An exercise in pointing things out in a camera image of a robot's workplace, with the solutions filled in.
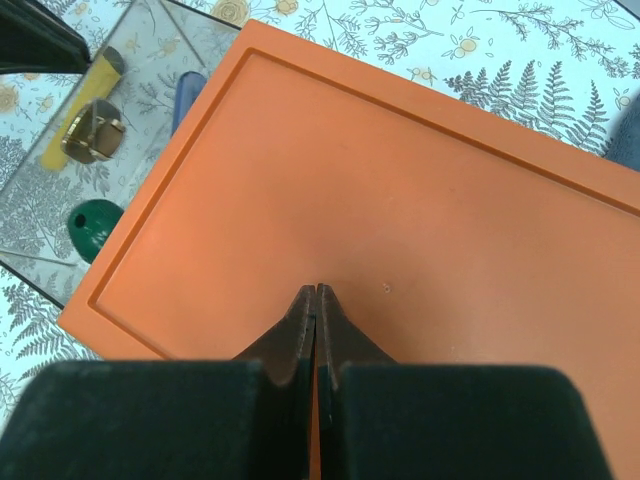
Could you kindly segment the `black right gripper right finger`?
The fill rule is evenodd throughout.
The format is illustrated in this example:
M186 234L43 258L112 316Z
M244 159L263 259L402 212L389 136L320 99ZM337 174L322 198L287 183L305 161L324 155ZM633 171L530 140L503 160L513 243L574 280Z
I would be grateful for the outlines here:
M316 303L325 479L609 479L582 396L536 365L401 364Z

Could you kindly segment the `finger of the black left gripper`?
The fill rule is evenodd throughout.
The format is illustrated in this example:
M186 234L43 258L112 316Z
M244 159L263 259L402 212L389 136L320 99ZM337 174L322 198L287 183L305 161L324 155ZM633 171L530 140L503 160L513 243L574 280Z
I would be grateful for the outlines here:
M82 36L38 1L1 2L1 74L84 74Z

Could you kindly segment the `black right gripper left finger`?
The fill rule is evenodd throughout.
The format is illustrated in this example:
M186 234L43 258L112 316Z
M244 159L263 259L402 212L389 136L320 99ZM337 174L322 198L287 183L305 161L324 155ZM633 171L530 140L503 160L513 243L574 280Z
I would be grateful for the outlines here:
M304 479L316 292L230 360L64 361L1 437L5 479Z

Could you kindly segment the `clear acrylic drawer tray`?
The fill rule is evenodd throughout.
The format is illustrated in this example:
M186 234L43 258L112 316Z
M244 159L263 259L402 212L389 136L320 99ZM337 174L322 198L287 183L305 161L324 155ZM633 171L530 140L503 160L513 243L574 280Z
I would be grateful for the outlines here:
M91 67L52 77L53 110L1 181L1 263L29 292L68 302L97 252L97 207L128 206L248 13L124 1L114 25L86 32Z

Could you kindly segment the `blue red screwdriver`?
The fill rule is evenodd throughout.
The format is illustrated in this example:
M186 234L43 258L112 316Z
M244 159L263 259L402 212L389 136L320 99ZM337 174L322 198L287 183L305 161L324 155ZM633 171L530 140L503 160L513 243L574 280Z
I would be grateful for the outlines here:
M174 96L171 134L174 134L207 83L200 73L188 71L177 82Z

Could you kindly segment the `green stubby screwdriver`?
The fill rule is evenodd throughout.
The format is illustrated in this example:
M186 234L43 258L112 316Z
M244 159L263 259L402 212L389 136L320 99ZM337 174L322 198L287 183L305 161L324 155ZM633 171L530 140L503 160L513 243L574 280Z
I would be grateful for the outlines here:
M92 199L75 206L67 219L67 231L79 256L91 264L122 217L124 210L106 199Z

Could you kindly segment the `orange wooden drawer box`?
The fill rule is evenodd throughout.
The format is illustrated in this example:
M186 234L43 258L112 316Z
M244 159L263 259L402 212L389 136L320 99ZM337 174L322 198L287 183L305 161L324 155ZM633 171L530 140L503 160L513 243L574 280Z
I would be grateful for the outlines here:
M229 358L319 283L396 360L561 370L638 477L638 174L250 21L59 323Z

